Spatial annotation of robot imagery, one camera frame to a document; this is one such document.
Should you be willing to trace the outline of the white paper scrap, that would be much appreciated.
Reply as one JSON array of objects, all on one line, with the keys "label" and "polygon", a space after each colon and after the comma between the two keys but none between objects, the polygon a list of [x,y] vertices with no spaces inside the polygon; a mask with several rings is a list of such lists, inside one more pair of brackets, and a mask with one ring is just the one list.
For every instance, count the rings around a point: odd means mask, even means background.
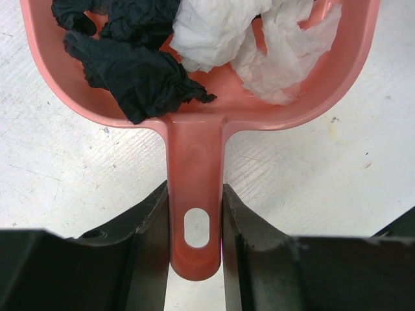
[{"label": "white paper scrap", "polygon": [[182,1],[170,46],[186,71],[208,73],[229,63],[256,97],[287,105],[337,35],[340,4],[316,25],[300,27],[313,7],[313,1]]}]

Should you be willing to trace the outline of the large black paper scrap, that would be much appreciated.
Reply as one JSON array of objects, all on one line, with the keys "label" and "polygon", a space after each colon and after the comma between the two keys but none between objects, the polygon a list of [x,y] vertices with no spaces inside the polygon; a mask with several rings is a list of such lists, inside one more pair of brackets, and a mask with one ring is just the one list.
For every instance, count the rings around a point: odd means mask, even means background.
[{"label": "large black paper scrap", "polygon": [[108,90],[133,124],[176,112],[193,99],[215,100],[168,52],[179,1],[53,1],[65,51],[90,87]]}]

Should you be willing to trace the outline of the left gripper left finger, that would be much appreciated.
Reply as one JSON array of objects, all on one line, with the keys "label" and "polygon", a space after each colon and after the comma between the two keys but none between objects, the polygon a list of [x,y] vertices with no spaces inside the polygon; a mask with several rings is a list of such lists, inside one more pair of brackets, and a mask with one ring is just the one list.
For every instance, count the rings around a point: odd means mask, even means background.
[{"label": "left gripper left finger", "polygon": [[1,231],[2,310],[163,310],[168,272],[165,183],[78,238]]}]

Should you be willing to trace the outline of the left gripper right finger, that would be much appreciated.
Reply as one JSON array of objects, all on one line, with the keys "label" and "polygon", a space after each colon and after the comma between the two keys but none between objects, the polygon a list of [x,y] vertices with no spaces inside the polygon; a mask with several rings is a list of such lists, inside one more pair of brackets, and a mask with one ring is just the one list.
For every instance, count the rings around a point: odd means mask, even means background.
[{"label": "left gripper right finger", "polygon": [[227,310],[413,310],[414,211],[370,238],[290,236],[223,188]]}]

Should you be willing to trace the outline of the pink dustpan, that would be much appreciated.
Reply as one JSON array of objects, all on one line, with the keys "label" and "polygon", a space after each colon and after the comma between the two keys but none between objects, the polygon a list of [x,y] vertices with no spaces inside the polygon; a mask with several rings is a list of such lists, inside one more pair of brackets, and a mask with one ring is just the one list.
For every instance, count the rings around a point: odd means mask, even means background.
[{"label": "pink dustpan", "polygon": [[[287,106],[265,104],[245,90],[230,66],[193,78],[216,94],[210,104],[184,104],[176,113],[141,124],[166,145],[170,205],[170,260],[190,281],[216,273],[221,252],[224,147],[243,130],[284,130],[309,122],[333,107],[357,79],[368,57],[379,1],[343,1],[332,48],[301,83]],[[50,1],[22,1],[27,39],[36,66],[53,93],[70,109],[98,124],[130,128],[109,92],[88,86],[80,63],[63,47]]]}]

